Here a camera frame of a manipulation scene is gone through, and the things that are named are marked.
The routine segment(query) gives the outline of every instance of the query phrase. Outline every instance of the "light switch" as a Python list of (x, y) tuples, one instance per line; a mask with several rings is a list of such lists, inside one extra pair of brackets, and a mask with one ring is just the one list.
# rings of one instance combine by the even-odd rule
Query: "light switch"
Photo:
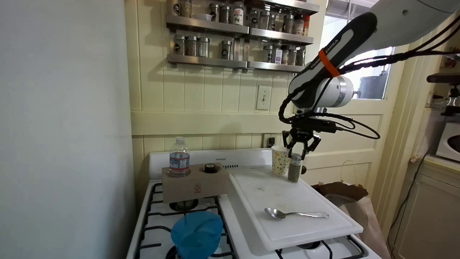
[(272, 102), (272, 86), (259, 85), (257, 90), (257, 109), (269, 111)]

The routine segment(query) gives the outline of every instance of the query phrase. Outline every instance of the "electrical outlet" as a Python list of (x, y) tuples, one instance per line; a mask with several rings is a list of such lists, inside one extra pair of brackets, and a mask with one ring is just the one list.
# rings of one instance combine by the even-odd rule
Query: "electrical outlet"
[(259, 85), (257, 90), (257, 109), (269, 111), (272, 102), (272, 86)]
[(276, 135), (275, 134), (263, 134), (262, 135), (262, 147), (270, 148), (276, 144)]

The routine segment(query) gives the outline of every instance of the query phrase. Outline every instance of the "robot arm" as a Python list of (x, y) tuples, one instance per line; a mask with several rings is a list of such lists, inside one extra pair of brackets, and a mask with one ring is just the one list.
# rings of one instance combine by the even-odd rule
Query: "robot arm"
[(349, 102), (352, 85), (336, 67), (367, 50), (411, 43), (457, 10), (459, 0), (379, 0), (369, 13), (351, 20), (289, 85), (290, 99), (302, 111), (286, 119), (286, 103), (280, 108), (280, 121), (292, 123), (292, 129), (283, 132), (289, 154), (296, 142), (303, 142), (303, 158), (321, 141), (313, 132), (335, 132), (331, 122), (315, 119), (312, 113), (315, 108)]

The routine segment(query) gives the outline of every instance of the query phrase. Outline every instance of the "window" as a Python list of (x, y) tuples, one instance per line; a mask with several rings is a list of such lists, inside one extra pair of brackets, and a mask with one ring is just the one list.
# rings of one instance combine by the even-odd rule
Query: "window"
[[(332, 37), (349, 21), (351, 14), (349, 11), (344, 11), (344, 16), (336, 16), (331, 13), (331, 6), (328, 7), (321, 46), (328, 44)], [(372, 57), (379, 54), (391, 54), (394, 47), (371, 50), (355, 56), (348, 62), (354, 62), (364, 57)], [(361, 70), (355, 70), (352, 73), (346, 73), (345, 76), (354, 83), (355, 96), (354, 98), (364, 98), (364, 99), (382, 99), (385, 96), (385, 86), (390, 75), (391, 66), (379, 66), (379, 67), (367, 67)]]

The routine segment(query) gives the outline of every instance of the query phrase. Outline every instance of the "plastic bottle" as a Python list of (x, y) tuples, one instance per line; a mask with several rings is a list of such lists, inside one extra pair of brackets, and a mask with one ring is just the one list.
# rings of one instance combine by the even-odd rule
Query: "plastic bottle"
[(187, 152), (184, 138), (175, 138), (170, 152), (170, 175), (183, 177), (190, 172), (190, 154)]

